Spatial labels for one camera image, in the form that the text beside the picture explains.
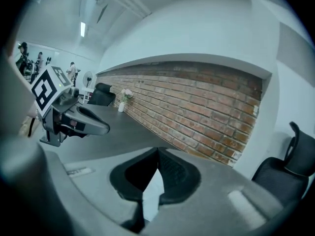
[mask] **white ceiling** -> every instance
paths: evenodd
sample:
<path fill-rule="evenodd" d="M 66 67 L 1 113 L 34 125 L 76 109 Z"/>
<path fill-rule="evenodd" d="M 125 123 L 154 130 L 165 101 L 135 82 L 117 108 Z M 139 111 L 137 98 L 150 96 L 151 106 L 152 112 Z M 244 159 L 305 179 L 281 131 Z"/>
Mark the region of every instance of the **white ceiling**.
<path fill-rule="evenodd" d="M 27 12 L 29 22 L 41 25 L 37 32 L 62 38 L 77 38 L 80 35 L 80 22 L 87 23 L 86 36 L 82 40 L 89 46 L 96 45 L 104 51 L 113 41 L 144 17 L 176 0 L 127 0 L 132 7 L 144 9 L 130 10 L 122 6 L 126 0 L 41 0 Z M 98 21 L 102 9 L 105 11 Z"/>

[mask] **ceiling light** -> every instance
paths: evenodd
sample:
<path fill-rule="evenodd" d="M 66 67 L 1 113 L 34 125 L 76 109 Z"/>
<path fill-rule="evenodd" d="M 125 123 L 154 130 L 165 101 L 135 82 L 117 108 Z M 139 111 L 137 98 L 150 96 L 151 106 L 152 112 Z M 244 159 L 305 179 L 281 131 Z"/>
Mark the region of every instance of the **ceiling light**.
<path fill-rule="evenodd" d="M 84 33 L 85 33 L 85 23 L 81 22 L 81 37 L 84 37 Z"/>

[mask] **gray table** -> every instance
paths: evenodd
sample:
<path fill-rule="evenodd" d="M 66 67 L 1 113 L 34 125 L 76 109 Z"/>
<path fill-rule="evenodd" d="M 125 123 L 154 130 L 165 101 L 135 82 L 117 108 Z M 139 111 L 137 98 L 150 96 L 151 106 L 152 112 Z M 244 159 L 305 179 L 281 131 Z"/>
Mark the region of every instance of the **gray table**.
<path fill-rule="evenodd" d="M 126 113 L 118 112 L 117 108 L 92 106 L 93 111 L 110 125 L 108 134 L 67 137 L 60 147 L 54 147 L 39 142 L 45 134 L 40 125 L 31 139 L 39 142 L 45 150 L 56 152 L 63 163 L 114 156 L 146 147 L 174 148 Z"/>

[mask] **red brick wall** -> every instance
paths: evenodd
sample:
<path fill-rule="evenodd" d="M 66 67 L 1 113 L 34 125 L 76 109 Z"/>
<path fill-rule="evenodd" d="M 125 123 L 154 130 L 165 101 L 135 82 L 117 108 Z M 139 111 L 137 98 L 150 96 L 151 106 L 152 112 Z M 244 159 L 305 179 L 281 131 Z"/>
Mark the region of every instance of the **red brick wall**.
<path fill-rule="evenodd" d="M 261 79 L 196 62 L 138 65 L 100 74 L 97 83 L 134 97 L 125 112 L 177 148 L 233 165 L 255 124 Z"/>

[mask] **black office chair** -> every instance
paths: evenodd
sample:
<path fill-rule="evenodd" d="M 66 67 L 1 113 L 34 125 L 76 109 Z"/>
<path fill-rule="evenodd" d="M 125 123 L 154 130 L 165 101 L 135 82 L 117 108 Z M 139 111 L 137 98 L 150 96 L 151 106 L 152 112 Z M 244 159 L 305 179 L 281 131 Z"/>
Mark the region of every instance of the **black office chair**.
<path fill-rule="evenodd" d="M 315 139 L 290 122 L 295 137 L 287 149 L 284 160 L 269 157 L 261 163 L 252 181 L 264 187 L 286 206 L 299 201 L 315 172 Z"/>
<path fill-rule="evenodd" d="M 92 94 L 92 97 L 88 101 L 88 104 L 108 106 L 112 101 L 115 100 L 116 97 L 114 93 L 109 91 L 110 88 L 110 85 L 98 83 L 95 86 L 95 90 Z"/>

